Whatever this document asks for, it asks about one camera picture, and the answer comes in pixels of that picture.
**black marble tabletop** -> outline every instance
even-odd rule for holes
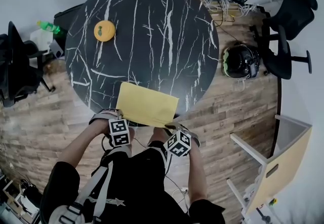
[[[110,41],[94,36],[101,20],[116,27]],[[127,81],[178,97],[182,114],[208,89],[218,48],[199,0],[87,0],[71,24],[65,58],[74,90],[95,112],[114,108]]]

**white backpack strap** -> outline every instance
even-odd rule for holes
[[[111,174],[112,174],[112,167],[113,167],[113,163],[112,161],[108,164],[108,174],[106,177],[105,182],[103,183],[97,202],[96,202],[96,206],[93,212],[93,217],[95,218],[100,218],[101,214],[103,213],[105,206],[106,206],[106,200],[107,200],[107,192],[108,192],[108,186],[109,186],[109,182],[111,179]]]
[[[76,203],[79,203],[83,206],[86,199],[91,194],[92,190],[95,188],[97,183],[100,181],[101,177],[106,172],[107,167],[101,166],[97,172],[91,177],[91,179],[87,182],[87,184],[82,188],[81,192],[79,193],[79,196],[76,199]]]

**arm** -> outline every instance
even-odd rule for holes
[[[189,198],[190,203],[201,199],[207,199],[207,181],[203,166],[203,159],[196,142],[191,143],[189,151],[190,169],[189,169]]]
[[[67,162],[76,167],[90,142],[102,133],[109,133],[108,121],[104,119],[93,121],[62,151],[57,161]]]

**person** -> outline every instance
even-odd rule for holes
[[[131,141],[134,130],[129,129]],[[40,217],[43,224],[61,205],[72,205],[78,197],[80,177],[76,171],[90,142],[102,133],[109,133],[108,120],[96,119],[60,154],[44,190]],[[167,152],[163,144],[169,139],[163,128],[154,128],[146,149],[131,157],[131,145],[107,150],[99,167],[111,166],[111,177],[101,223],[225,223],[222,207],[207,200],[207,181],[199,147],[191,143],[188,193],[190,207],[184,213],[177,202],[164,190]],[[99,172],[99,167],[92,176]],[[96,202],[108,173],[98,181],[84,201],[81,212],[85,222],[92,222]]]

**black office chair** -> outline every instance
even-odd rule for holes
[[[317,6],[316,0],[283,0],[278,13],[273,17],[264,9],[261,10],[267,17],[263,19],[262,36],[259,36],[255,25],[250,27],[250,30],[254,33],[259,54],[267,68],[265,74],[270,72],[279,78],[290,79],[292,61],[307,63],[308,72],[312,73],[310,53],[307,51],[307,57],[291,56],[287,40],[294,39],[314,20],[313,10],[317,10]],[[270,34],[270,28],[278,33]],[[278,40],[277,56],[269,49],[269,42],[272,40]]]
[[[37,68],[29,59],[37,58]],[[8,35],[0,35],[0,100],[5,107],[35,93],[39,84],[53,92],[43,79],[43,53],[32,41],[23,42],[13,24],[9,23]]]

